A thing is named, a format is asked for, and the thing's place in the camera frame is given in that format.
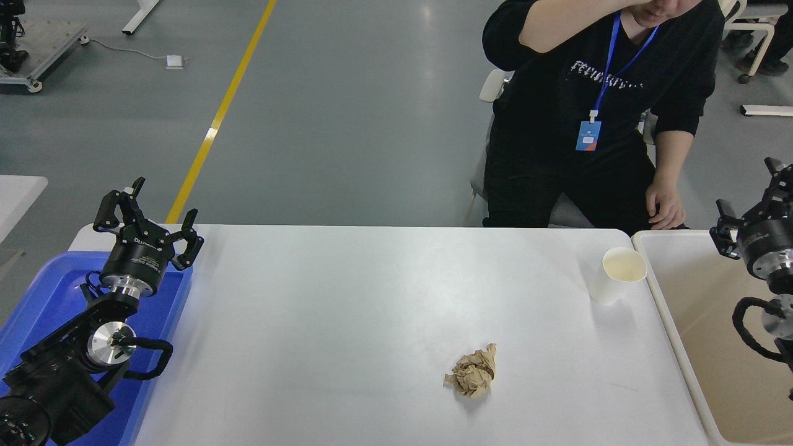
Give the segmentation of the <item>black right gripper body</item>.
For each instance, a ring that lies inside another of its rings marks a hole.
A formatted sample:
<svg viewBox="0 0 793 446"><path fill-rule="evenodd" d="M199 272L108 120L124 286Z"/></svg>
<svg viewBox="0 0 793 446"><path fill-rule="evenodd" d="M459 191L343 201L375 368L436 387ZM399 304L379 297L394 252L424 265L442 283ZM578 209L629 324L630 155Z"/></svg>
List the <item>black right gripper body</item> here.
<svg viewBox="0 0 793 446"><path fill-rule="evenodd" d="M767 219L742 227L737 231L737 246L751 276L765 281L791 276L790 219Z"/></svg>

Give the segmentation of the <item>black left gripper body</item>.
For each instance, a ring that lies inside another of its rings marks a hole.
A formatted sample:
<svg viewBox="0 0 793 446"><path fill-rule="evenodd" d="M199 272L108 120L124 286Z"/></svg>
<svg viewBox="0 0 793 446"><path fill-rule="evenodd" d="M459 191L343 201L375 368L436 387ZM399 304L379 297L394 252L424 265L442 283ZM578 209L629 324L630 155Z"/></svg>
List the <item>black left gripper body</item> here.
<svg viewBox="0 0 793 446"><path fill-rule="evenodd" d="M158 244L165 236L166 229L156 225L122 228L101 271L102 285L111 286L111 277L128 276L145 283L149 290L157 290L171 256L170 251Z"/></svg>

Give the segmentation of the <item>person's left hand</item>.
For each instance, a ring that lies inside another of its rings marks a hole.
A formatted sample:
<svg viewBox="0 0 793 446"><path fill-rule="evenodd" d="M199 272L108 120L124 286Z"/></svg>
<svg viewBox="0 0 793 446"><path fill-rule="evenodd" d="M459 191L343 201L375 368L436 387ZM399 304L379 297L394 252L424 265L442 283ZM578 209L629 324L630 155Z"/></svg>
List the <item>person's left hand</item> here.
<svg viewBox="0 0 793 446"><path fill-rule="evenodd" d="M646 190L646 206L651 230L676 229L685 223L685 207L674 181L652 181Z"/></svg>

